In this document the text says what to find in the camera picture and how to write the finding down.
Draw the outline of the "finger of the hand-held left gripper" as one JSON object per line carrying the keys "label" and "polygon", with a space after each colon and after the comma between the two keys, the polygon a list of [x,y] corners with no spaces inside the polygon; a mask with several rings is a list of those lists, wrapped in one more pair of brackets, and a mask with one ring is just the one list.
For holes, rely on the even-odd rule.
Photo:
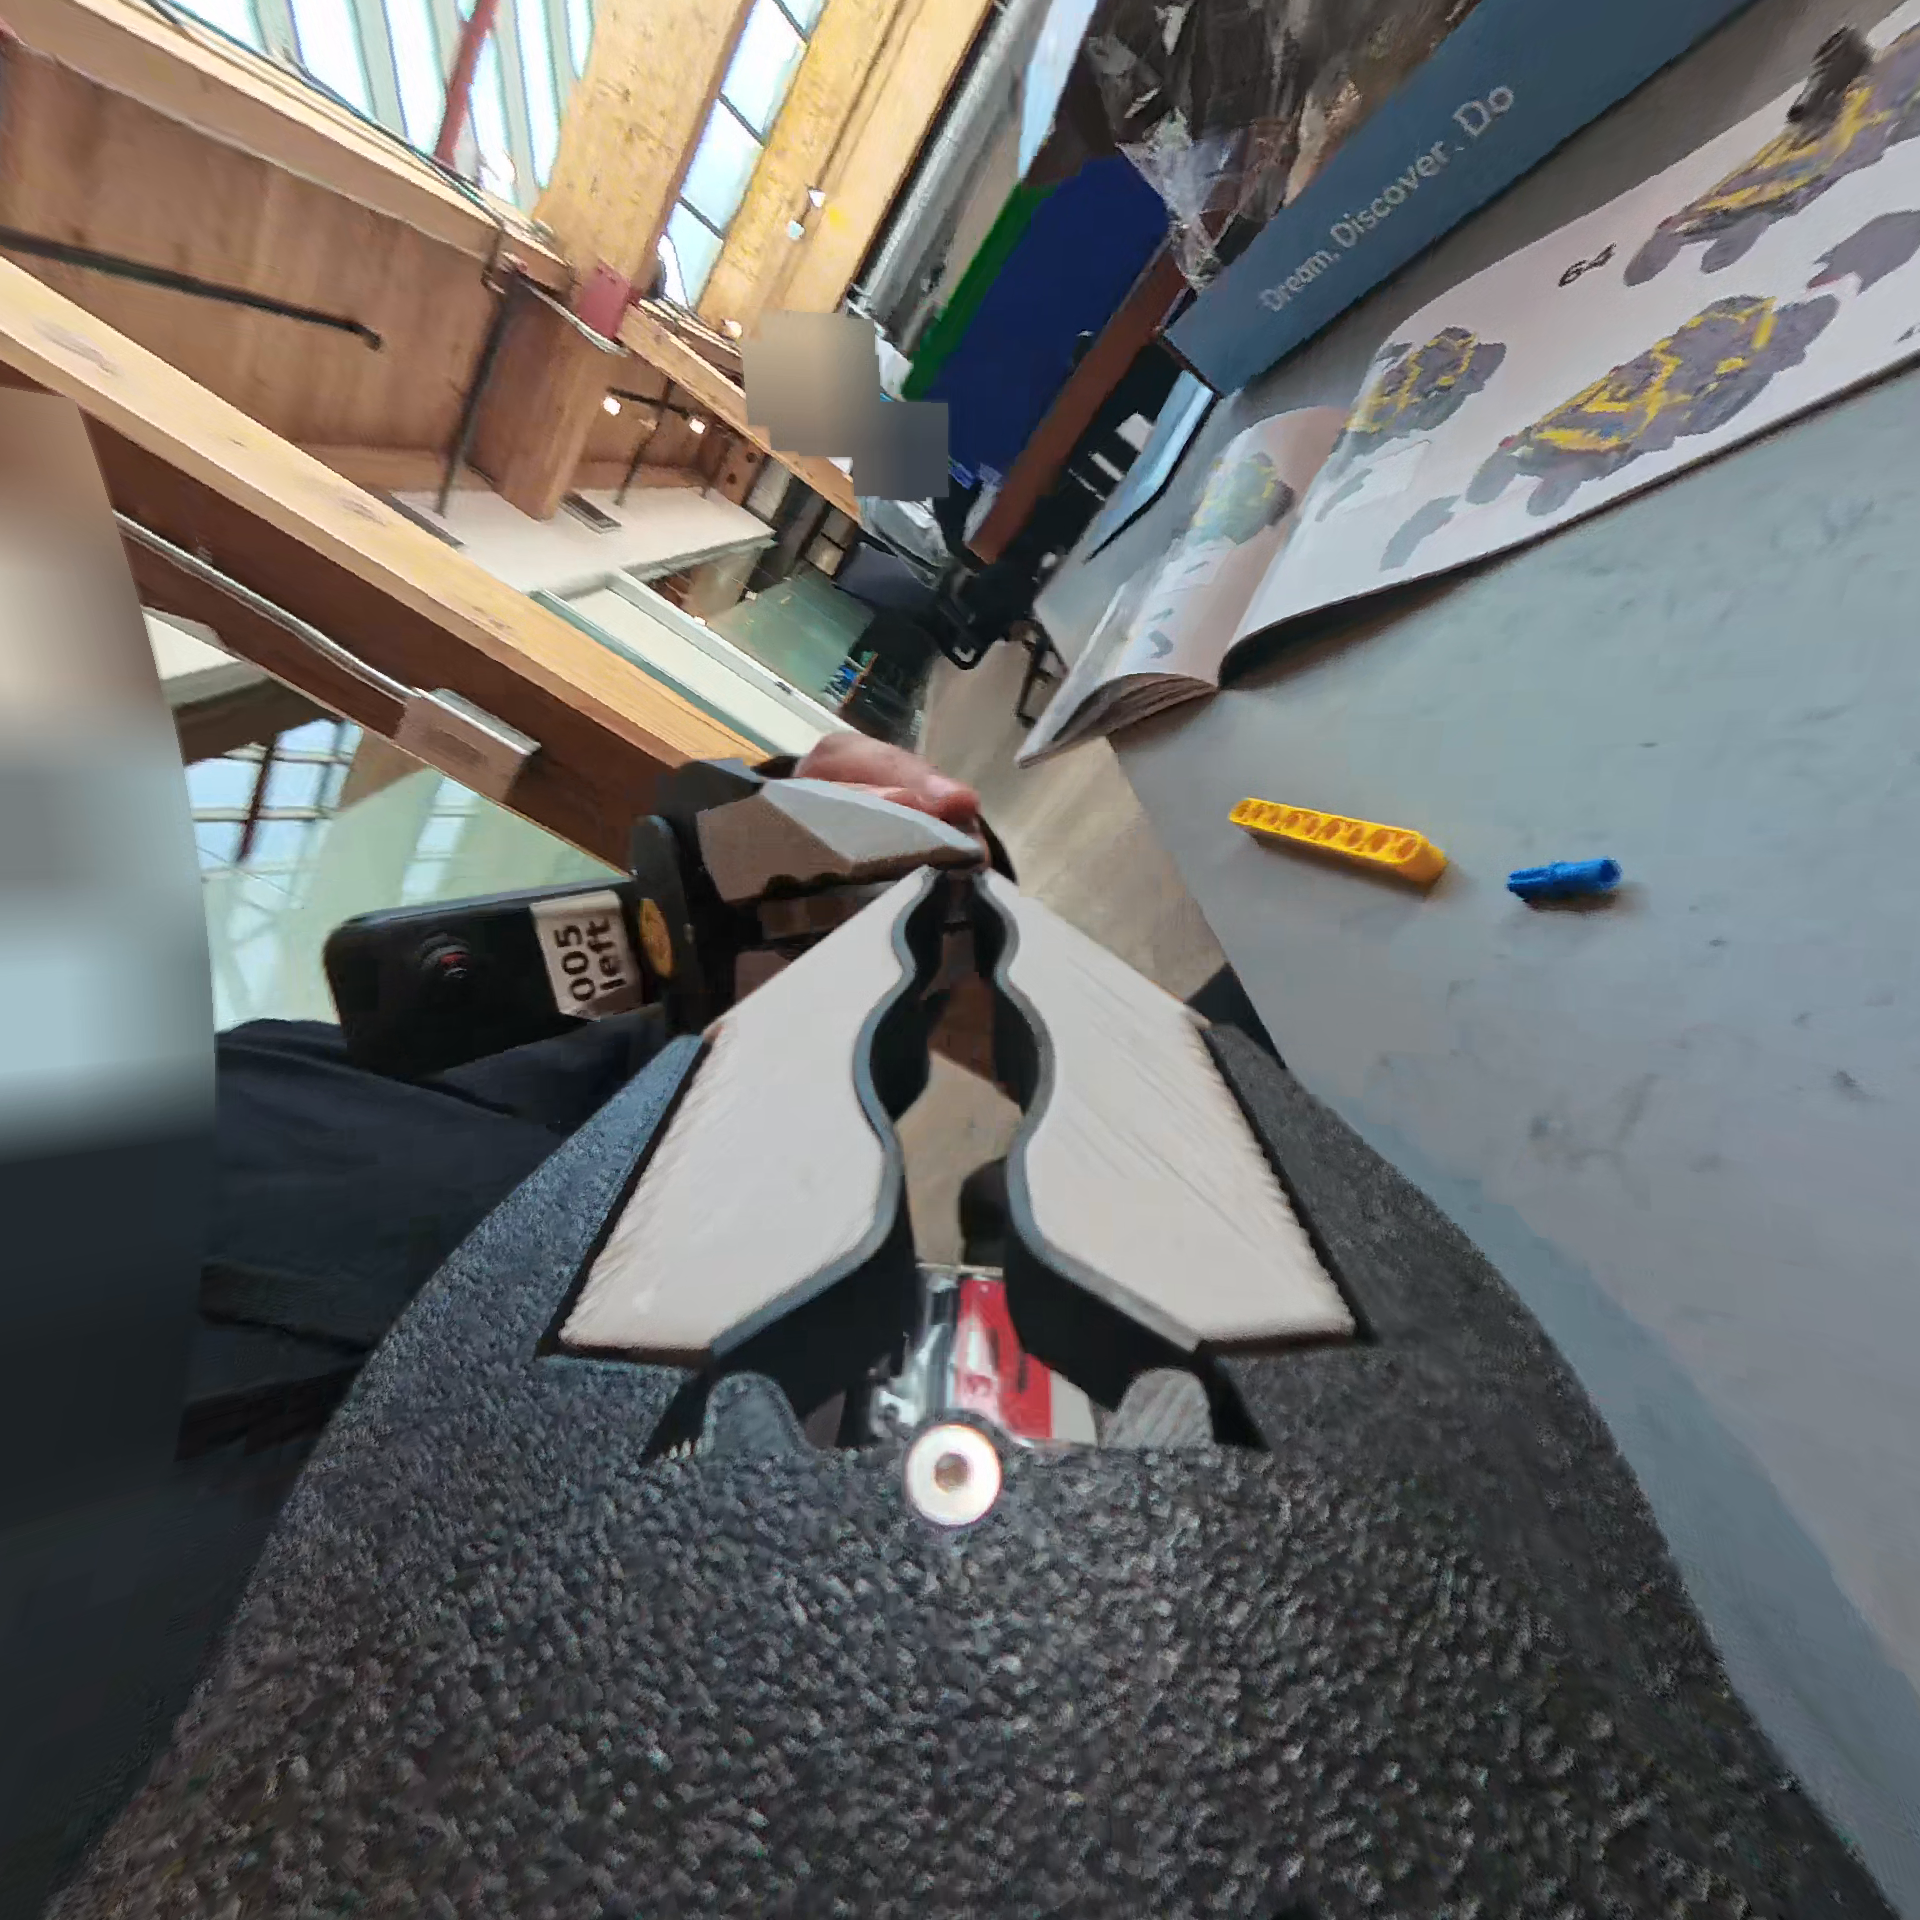
{"label": "finger of the hand-held left gripper", "polygon": [[758,952],[794,956],[826,940],[838,925],[856,917],[888,890],[885,880],[826,886],[808,895],[768,895],[758,899]]}
{"label": "finger of the hand-held left gripper", "polygon": [[968,867],[982,856],[975,832],[865,786],[762,780],[702,807],[702,867],[728,905]]}

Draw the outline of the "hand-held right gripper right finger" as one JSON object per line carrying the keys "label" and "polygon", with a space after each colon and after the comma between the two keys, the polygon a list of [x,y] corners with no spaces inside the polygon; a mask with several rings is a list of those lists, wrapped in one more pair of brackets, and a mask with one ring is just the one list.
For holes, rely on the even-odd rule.
{"label": "hand-held right gripper right finger", "polygon": [[972,933],[1021,1109],[1004,1173],[1021,1346],[1116,1410],[1145,1375],[1212,1385],[1222,1360],[1354,1342],[1212,1023],[999,873],[975,882]]}

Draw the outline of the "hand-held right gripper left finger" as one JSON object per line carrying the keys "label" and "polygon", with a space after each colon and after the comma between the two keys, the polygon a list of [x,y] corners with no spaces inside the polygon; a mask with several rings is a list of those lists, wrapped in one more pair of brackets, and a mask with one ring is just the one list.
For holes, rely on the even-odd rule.
{"label": "hand-held right gripper left finger", "polygon": [[931,1070],[945,882],[891,882],[708,1027],[559,1319],[559,1353],[775,1380],[798,1415],[899,1357],[899,1117]]}

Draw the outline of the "long yellow brick beam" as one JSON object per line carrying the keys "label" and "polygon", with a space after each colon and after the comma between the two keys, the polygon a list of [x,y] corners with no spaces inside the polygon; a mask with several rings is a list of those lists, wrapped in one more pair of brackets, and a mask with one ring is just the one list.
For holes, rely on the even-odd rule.
{"label": "long yellow brick beam", "polygon": [[1426,833],[1304,802],[1241,799],[1229,822],[1262,845],[1315,855],[1415,887],[1439,882],[1449,855]]}

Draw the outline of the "grey desk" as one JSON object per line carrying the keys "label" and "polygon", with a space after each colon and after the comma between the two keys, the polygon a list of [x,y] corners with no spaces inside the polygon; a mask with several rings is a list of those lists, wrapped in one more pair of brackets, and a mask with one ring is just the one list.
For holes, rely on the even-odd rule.
{"label": "grey desk", "polygon": [[[1741,1692],[1918,1826],[1918,373],[1116,737],[1292,1070],[1552,1330]],[[1429,887],[1241,799],[1415,827]],[[1606,899],[1509,872],[1614,856]]]}

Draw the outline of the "person's left hand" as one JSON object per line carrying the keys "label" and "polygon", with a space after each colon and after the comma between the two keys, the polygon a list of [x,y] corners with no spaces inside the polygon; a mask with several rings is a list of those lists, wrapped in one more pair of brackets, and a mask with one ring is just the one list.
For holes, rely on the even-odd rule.
{"label": "person's left hand", "polygon": [[968,783],[938,772],[921,753],[859,730],[822,735],[798,757],[792,775],[801,780],[859,786],[888,802],[926,812],[952,827],[981,827],[981,796]]}

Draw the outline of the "person's dark clothing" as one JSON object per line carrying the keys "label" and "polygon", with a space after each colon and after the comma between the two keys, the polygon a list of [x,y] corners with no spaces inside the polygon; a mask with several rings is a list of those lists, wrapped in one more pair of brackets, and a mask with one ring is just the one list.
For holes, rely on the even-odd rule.
{"label": "person's dark clothing", "polygon": [[224,1030],[178,1456],[318,1433],[425,1279],[665,1040],[636,1009],[399,1080],[324,1020]]}

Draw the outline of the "black office chair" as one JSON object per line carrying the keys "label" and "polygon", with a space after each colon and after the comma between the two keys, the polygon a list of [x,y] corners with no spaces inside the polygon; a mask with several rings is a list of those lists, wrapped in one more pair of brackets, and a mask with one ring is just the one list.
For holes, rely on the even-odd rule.
{"label": "black office chair", "polygon": [[1041,587],[1056,556],[1009,556],[996,562],[948,562],[926,573],[904,555],[864,543],[834,573],[834,587],[869,612],[856,646],[906,672],[926,677],[935,656],[961,672],[978,667],[999,640],[1026,649],[1026,667],[1014,699],[1014,719],[1035,725],[1029,712],[1038,686],[1061,656],[1035,613]]}

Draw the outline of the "badge card holder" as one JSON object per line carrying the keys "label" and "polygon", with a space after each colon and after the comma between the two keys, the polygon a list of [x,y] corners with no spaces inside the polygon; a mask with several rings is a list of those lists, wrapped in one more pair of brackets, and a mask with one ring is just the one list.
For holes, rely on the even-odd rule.
{"label": "badge card holder", "polygon": [[1026,1352],[1004,1273],[988,1265],[921,1265],[921,1317],[875,1416],[896,1430],[961,1419],[1029,1450],[1094,1447],[1088,1395]]}

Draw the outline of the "dark blue flat folder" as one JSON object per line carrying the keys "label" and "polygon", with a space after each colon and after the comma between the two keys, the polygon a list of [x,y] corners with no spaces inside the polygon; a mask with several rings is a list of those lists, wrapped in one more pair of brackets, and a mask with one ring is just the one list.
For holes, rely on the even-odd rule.
{"label": "dark blue flat folder", "polygon": [[1102,552],[1164,496],[1166,485],[1175,480],[1175,470],[1185,459],[1195,433],[1205,425],[1214,406],[1218,395],[1205,379],[1201,379],[1195,370],[1176,373],[1149,429],[1149,436],[1144,440],[1144,449],[1126,469],[1116,490],[1091,517],[1084,540],[1078,543],[1081,556]]}

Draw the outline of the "blue tub with green lid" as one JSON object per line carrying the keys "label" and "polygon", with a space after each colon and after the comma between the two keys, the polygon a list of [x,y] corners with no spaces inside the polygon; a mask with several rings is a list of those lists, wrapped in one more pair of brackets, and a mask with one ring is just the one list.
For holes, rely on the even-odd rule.
{"label": "blue tub with green lid", "polygon": [[1056,185],[1016,183],[926,326],[906,399],[945,406],[948,466],[1004,473],[1166,240],[1166,209],[1128,157]]}

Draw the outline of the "open instruction booklet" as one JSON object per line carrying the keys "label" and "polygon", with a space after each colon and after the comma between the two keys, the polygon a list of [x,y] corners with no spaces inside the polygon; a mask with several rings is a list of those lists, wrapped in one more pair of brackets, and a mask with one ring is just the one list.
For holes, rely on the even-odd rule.
{"label": "open instruction booklet", "polygon": [[1284,625],[1489,560],[1918,356],[1918,103],[1766,116],[1458,283],[1329,406],[1245,429],[1021,765],[1205,699]]}

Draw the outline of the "blue cardboard kit box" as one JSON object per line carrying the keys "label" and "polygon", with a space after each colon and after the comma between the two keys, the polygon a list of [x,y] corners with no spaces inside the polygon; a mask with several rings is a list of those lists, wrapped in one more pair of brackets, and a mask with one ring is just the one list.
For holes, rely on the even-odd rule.
{"label": "blue cardboard kit box", "polygon": [[[1094,159],[1071,87],[1091,10],[1044,6],[1021,87],[1022,183],[1056,185]],[[1736,10],[1481,3],[1205,289],[1188,285],[1164,240],[1141,276],[1159,259],[1192,293],[1168,326],[1175,356],[1219,395],[1245,385]]]}

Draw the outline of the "clear plastic bags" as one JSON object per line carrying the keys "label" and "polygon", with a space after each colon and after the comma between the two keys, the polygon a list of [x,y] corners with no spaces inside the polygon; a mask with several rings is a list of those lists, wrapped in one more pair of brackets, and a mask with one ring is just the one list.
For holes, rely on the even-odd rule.
{"label": "clear plastic bags", "polygon": [[1074,129],[1166,210],[1204,290],[1481,3],[1098,3]]}

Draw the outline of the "dark grey connector piece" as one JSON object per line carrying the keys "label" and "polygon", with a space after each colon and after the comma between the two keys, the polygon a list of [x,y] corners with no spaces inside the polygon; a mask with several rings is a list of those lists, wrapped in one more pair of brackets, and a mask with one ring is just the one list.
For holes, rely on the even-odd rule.
{"label": "dark grey connector piece", "polygon": [[1788,126],[1812,137],[1812,129],[1829,126],[1851,85],[1871,69],[1874,47],[1856,26],[1829,35],[1805,72],[1801,95],[1788,105]]}

